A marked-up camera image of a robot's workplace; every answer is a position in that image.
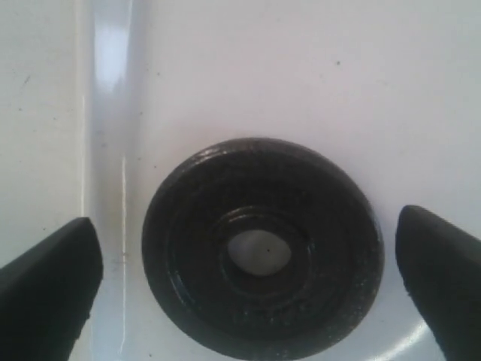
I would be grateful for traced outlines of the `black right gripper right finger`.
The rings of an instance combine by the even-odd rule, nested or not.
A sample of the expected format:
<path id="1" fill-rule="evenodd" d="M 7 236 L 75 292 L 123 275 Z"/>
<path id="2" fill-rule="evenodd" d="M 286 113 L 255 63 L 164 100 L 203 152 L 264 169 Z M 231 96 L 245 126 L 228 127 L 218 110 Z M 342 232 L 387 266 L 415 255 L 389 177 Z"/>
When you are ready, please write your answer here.
<path id="1" fill-rule="evenodd" d="M 402 208 L 395 255 L 404 286 L 447 360 L 480 358 L 480 241 L 417 205 Z"/>

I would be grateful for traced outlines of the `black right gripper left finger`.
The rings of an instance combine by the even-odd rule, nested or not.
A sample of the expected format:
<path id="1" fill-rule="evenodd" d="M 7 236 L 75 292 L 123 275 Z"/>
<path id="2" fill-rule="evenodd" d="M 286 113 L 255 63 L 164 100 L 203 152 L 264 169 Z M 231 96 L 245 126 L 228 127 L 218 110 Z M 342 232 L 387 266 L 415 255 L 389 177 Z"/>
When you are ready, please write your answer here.
<path id="1" fill-rule="evenodd" d="M 98 236 L 78 217 L 1 269 L 1 358 L 67 360 L 103 278 Z"/>

